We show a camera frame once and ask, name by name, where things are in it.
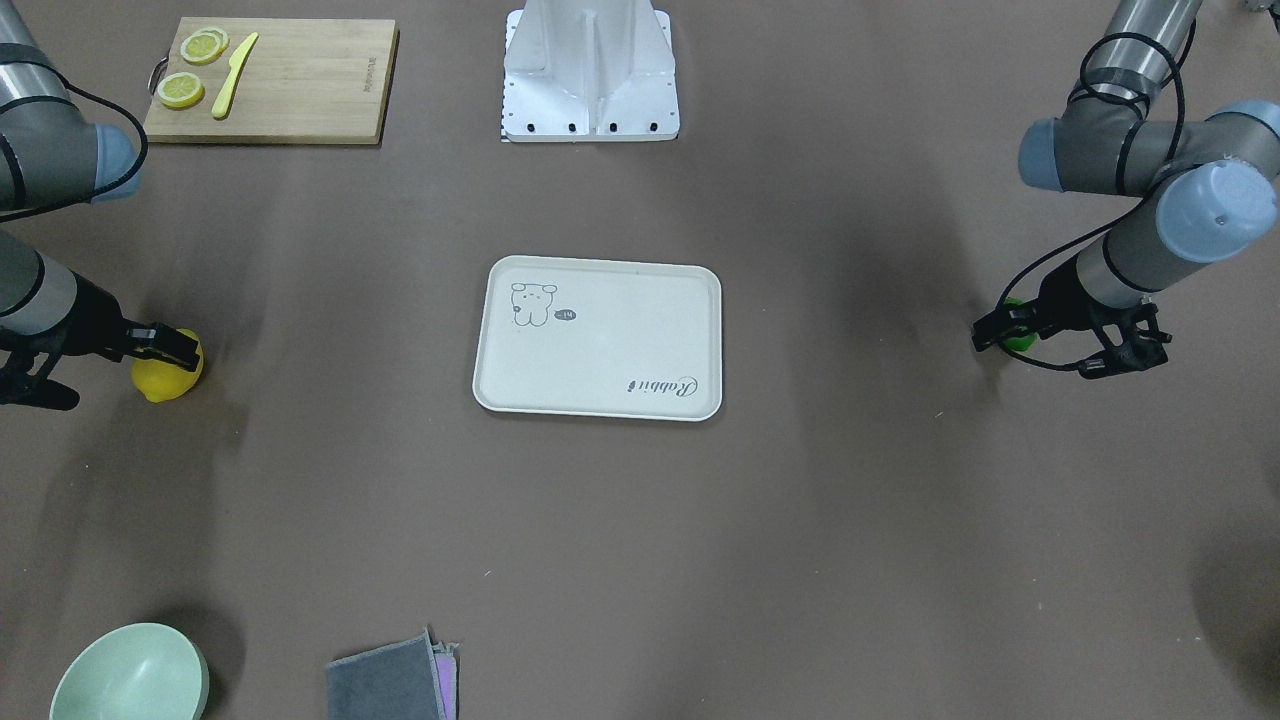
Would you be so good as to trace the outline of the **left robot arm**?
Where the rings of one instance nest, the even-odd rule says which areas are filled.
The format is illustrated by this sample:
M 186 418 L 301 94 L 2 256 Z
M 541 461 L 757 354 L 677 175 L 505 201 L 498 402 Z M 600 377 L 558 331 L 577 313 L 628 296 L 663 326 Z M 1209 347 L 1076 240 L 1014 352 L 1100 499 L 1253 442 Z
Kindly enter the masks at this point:
M 1016 304 L 1002 292 L 972 328 L 977 351 L 1014 359 L 1023 337 L 1091 333 L 1100 350 L 1065 365 L 1085 378 L 1164 364 L 1155 296 L 1235 258 L 1277 224 L 1277 104 L 1244 100 L 1185 117 L 1181 65 L 1198 1 L 1121 1 L 1085 53 L 1062 114 L 1024 135 L 1030 187 L 1134 197 L 1119 219 L 1065 243 L 1065 261 Z

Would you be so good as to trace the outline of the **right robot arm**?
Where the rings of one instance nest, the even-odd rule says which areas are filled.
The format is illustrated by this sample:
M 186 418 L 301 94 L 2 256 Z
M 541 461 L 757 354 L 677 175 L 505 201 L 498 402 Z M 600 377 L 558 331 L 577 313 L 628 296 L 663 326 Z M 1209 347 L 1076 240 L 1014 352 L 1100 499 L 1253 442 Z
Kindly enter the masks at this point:
M 147 143 L 92 123 L 72 83 L 40 49 L 13 3 L 3 20 L 3 219 L 129 197 Z M 13 234 L 3 234 L 3 348 L 12 354 L 154 360 L 196 372 L 198 342 L 133 322 L 106 290 Z

